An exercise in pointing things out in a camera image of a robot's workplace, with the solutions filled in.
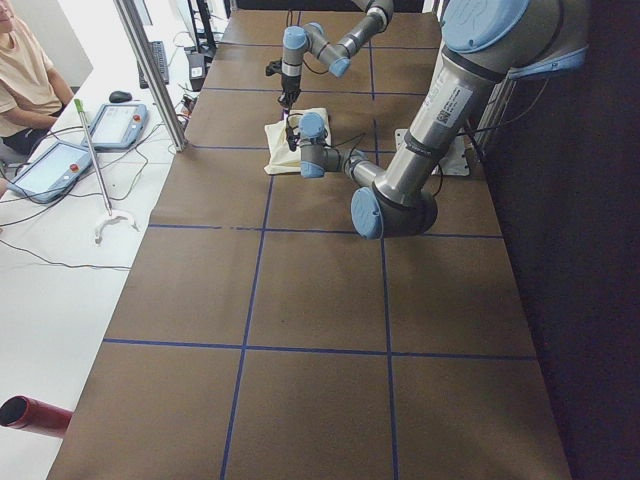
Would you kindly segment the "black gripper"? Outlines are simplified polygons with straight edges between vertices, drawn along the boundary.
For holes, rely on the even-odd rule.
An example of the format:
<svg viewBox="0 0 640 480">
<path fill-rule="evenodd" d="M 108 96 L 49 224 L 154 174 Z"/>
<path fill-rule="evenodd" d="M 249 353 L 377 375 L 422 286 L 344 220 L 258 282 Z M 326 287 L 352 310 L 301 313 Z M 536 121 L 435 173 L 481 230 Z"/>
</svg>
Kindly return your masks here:
<svg viewBox="0 0 640 480">
<path fill-rule="evenodd" d="M 298 100 L 301 93 L 301 76 L 281 75 L 282 92 L 278 97 L 278 102 L 282 107 L 282 118 L 287 119 L 291 113 L 292 106 Z"/>
</svg>

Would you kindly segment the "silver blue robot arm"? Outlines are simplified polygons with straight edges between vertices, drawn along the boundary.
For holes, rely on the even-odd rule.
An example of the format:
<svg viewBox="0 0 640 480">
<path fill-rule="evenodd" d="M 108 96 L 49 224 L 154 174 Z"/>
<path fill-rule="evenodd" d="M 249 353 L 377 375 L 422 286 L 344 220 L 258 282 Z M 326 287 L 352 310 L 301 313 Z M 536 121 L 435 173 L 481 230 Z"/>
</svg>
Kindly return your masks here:
<svg viewBox="0 0 640 480">
<path fill-rule="evenodd" d="M 302 176 L 342 172 L 357 183 L 351 216 L 364 238 L 426 232 L 437 204 L 423 187 L 469 116 L 506 78 L 548 78 L 579 68 L 589 11 L 587 1 L 450 2 L 441 21 L 441 65 L 388 168 L 357 150 L 328 146 L 323 119 L 306 113 L 298 124 Z"/>
<path fill-rule="evenodd" d="M 312 55 L 328 72 L 340 78 L 349 69 L 352 58 L 374 36 L 384 32 L 393 18 L 393 1 L 354 1 L 364 17 L 340 40 L 331 42 L 317 22 L 288 26 L 283 33 L 282 57 L 272 64 L 272 74 L 281 77 L 278 103 L 289 114 L 301 93 L 305 55 Z"/>
</svg>

